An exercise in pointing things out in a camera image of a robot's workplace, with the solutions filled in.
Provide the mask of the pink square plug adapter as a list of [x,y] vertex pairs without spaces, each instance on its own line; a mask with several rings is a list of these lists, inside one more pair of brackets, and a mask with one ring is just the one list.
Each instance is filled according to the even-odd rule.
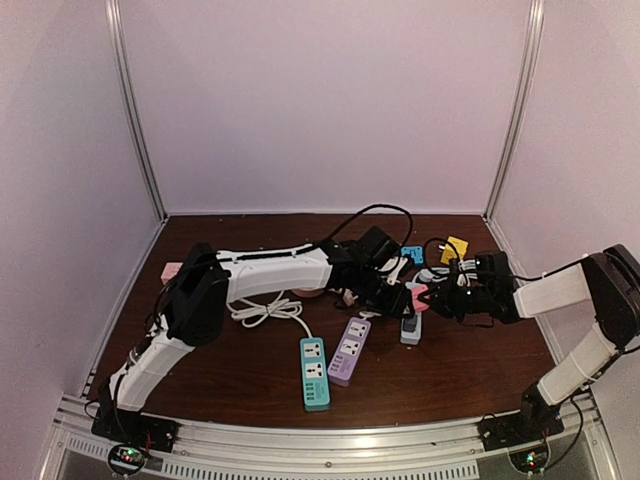
[[415,313],[424,312],[430,308],[429,286],[427,284],[406,282],[405,286],[411,293],[411,305]]

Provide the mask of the black plug adapter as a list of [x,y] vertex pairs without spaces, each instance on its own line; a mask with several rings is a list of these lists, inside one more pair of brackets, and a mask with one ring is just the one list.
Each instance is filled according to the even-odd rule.
[[410,318],[405,318],[401,324],[401,332],[404,335],[414,335],[418,330],[421,322],[421,314],[416,313]]

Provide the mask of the blue white cube socket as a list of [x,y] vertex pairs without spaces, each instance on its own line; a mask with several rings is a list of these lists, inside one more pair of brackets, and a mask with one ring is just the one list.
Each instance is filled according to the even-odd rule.
[[404,246],[401,248],[401,254],[403,257],[410,258],[416,267],[422,267],[425,264],[422,246]]

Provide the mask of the yellow cube socket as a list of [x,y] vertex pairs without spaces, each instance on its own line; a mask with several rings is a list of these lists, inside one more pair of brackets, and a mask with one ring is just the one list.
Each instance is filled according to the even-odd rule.
[[465,259],[469,243],[460,238],[449,236],[441,244],[440,262],[448,265],[452,261],[463,261]]

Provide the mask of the purple power strip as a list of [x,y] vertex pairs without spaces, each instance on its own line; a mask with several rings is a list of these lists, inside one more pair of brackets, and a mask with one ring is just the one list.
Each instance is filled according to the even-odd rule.
[[347,387],[354,374],[364,343],[369,335],[371,323],[362,317],[352,317],[338,342],[328,366],[331,383]]

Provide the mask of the pink round power strip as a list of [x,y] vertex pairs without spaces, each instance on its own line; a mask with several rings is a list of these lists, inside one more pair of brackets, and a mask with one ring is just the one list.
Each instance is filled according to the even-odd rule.
[[292,289],[291,292],[299,298],[316,298],[324,293],[323,289]]

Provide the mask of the teal power strip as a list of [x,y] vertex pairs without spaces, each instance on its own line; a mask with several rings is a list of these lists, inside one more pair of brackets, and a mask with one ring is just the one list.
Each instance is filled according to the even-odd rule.
[[319,337],[299,342],[302,395],[306,412],[327,411],[331,404],[324,342]]

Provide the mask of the pink cube socket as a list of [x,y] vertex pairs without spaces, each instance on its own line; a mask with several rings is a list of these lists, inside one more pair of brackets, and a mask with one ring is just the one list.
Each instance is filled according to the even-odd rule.
[[160,280],[162,285],[167,285],[179,272],[182,267],[181,262],[167,262],[162,270]]

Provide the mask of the grey blue power strip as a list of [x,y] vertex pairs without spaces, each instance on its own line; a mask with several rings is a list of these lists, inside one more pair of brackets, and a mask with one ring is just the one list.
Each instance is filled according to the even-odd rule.
[[411,305],[401,321],[400,343],[407,346],[416,346],[422,338],[422,312]]

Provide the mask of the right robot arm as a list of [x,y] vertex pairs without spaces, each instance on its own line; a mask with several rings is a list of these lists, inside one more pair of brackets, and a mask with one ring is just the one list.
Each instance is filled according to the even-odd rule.
[[487,314],[503,324],[592,305],[595,320],[585,337],[522,395],[512,430],[526,442],[550,426],[551,411],[626,355],[639,335],[639,263],[621,244],[533,278],[515,275],[503,251],[453,259],[445,269],[430,270],[415,299],[458,322]]

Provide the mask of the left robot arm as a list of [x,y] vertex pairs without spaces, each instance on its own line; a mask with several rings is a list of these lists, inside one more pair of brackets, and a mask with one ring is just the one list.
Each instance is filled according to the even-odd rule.
[[133,413],[184,356],[217,339],[226,307],[241,299],[294,289],[348,289],[370,310],[406,317],[414,310],[411,291],[388,278],[393,269],[387,263],[397,262],[399,252],[390,239],[326,239],[262,252],[195,245],[159,294],[145,339],[99,390],[106,429],[123,444],[137,442],[144,424]]

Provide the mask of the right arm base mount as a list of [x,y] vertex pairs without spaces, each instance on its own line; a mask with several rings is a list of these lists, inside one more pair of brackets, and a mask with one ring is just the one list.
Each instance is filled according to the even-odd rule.
[[489,452],[543,441],[548,436],[562,433],[564,424],[555,417],[543,420],[541,424],[528,423],[517,412],[503,416],[485,415],[477,423],[477,430],[484,450]]

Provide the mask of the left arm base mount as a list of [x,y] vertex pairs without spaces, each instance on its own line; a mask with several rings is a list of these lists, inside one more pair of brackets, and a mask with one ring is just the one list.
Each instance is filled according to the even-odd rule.
[[177,432],[175,421],[122,410],[98,414],[91,427],[96,436],[164,453],[172,452]]

